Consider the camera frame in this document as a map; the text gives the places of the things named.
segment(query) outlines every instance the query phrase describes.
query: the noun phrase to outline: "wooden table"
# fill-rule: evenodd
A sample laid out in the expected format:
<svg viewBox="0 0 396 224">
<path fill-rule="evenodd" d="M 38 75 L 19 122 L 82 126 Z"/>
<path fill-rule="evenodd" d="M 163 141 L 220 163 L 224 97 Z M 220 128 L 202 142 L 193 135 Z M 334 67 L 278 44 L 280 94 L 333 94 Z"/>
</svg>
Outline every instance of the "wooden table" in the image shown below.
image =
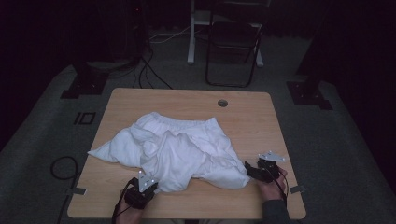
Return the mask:
<svg viewBox="0 0 396 224">
<path fill-rule="evenodd" d="M 218 100 L 226 100 L 228 105 L 221 107 Z M 258 154 L 272 150 L 287 159 L 278 165 L 289 172 L 290 187 L 297 186 L 271 97 L 265 92 L 115 89 L 92 149 L 153 111 L 173 119 L 207 120 L 215 117 L 241 161 L 256 166 Z M 133 176 L 137 177 L 137 172 L 137 168 L 89 156 L 78 181 L 78 188 L 87 189 L 87 192 L 73 196 L 68 215 L 111 217 L 120 190 Z M 288 210 L 291 218 L 305 216 L 300 193 L 289 193 Z M 146 207 L 144 217 L 260 219 L 261 199 L 255 181 L 250 181 L 243 189 L 232 190 L 192 179 L 184 191 L 157 194 Z"/>
</svg>

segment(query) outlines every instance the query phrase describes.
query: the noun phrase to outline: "crumpled white towel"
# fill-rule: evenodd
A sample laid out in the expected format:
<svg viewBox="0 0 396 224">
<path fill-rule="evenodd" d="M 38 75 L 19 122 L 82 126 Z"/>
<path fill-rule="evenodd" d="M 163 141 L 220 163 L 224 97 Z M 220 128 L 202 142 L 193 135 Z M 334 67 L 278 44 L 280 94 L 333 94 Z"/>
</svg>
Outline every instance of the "crumpled white towel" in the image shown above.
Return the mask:
<svg viewBox="0 0 396 224">
<path fill-rule="evenodd" d="M 215 118 L 177 120 L 152 112 L 88 153 L 104 161 L 141 167 L 159 180 L 158 189 L 165 192 L 184 190 L 192 177 L 224 189 L 241 189 L 249 181 Z"/>
</svg>

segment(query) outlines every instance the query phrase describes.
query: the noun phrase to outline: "chair leg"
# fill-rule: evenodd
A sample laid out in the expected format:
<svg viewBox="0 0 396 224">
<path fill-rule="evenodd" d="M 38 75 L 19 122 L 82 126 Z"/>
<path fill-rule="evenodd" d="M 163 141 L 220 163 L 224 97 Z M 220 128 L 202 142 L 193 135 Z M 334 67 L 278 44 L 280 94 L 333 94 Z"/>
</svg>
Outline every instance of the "chair leg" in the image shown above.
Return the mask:
<svg viewBox="0 0 396 224">
<path fill-rule="evenodd" d="M 206 83 L 208 83 L 208 84 L 212 84 L 212 83 L 209 81 L 209 56 L 210 56 L 210 46 L 211 46 L 211 44 L 210 44 L 210 42 L 208 42 L 208 43 L 207 43 L 207 50 L 206 50 L 206 68 L 205 68 L 205 80 L 206 80 Z"/>
</svg>

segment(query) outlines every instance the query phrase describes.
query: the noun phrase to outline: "black chair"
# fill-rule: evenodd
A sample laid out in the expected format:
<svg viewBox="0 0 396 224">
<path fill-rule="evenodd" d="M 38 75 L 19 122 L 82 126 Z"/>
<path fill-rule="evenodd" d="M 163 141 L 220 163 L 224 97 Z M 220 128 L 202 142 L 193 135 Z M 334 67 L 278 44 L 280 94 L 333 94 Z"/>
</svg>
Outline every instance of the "black chair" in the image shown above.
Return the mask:
<svg viewBox="0 0 396 224">
<path fill-rule="evenodd" d="M 250 84 L 256 58 L 259 52 L 263 26 L 268 18 L 271 0 L 222 0 L 216 1 L 210 9 L 209 36 L 206 52 L 205 80 L 210 85 L 246 87 Z M 217 49 L 237 49 L 246 53 L 244 63 L 253 52 L 253 62 L 247 82 L 222 83 L 209 78 L 210 54 L 212 47 Z"/>
</svg>

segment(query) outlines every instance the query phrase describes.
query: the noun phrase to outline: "black wall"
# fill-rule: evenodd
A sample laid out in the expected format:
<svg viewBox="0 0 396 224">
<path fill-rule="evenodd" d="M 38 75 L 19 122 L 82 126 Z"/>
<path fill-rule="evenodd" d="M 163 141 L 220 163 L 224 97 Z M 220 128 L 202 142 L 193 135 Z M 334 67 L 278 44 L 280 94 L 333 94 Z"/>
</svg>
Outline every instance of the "black wall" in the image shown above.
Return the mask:
<svg viewBox="0 0 396 224">
<path fill-rule="evenodd" d="M 333 83 L 396 192 L 396 4 L 333 1 L 299 74 Z"/>
</svg>

